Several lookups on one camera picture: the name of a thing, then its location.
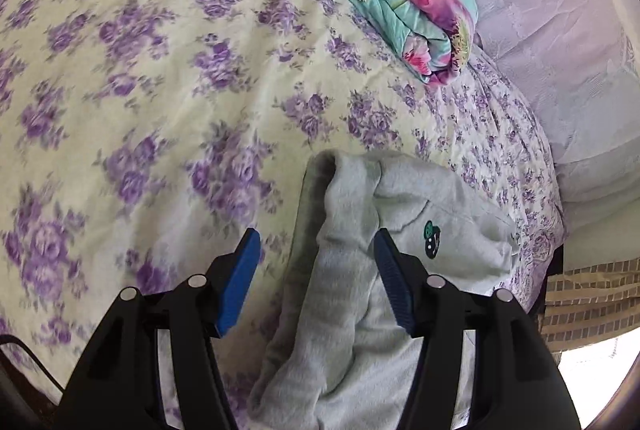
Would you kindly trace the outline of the grey sweatpants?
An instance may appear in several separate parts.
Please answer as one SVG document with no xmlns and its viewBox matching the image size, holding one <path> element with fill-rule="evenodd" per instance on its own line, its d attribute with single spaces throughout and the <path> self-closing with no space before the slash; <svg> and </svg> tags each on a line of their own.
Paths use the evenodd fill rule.
<svg viewBox="0 0 640 430">
<path fill-rule="evenodd" d="M 247 410 L 273 429 L 393 429 L 421 341 L 395 320 L 372 242 L 458 288 L 491 293 L 518 255 L 513 220 L 432 162 L 326 150 L 306 168 L 279 324 Z"/>
</svg>

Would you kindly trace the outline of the beige checkered curtain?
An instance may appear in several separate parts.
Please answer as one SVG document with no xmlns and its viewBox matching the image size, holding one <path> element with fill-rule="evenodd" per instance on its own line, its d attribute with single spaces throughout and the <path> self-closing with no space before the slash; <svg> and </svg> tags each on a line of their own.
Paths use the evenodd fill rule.
<svg viewBox="0 0 640 430">
<path fill-rule="evenodd" d="M 639 327 L 639 260 L 573 269 L 548 279 L 540 333 L 563 353 Z"/>
</svg>

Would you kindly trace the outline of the purple floral bedspread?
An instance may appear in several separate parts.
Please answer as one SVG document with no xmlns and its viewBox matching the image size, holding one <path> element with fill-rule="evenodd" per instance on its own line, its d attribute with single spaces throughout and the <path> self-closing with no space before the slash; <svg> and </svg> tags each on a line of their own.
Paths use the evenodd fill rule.
<svg viewBox="0 0 640 430">
<path fill-rule="evenodd" d="M 280 312 L 308 160 L 395 149 L 514 220 L 531 305 L 564 236 L 551 151 L 481 50 L 427 88 L 349 0 L 1 0 L 1 329 L 51 400 L 116 293 L 175 287 L 247 227 L 262 262 L 216 345 L 238 417 Z"/>
</svg>

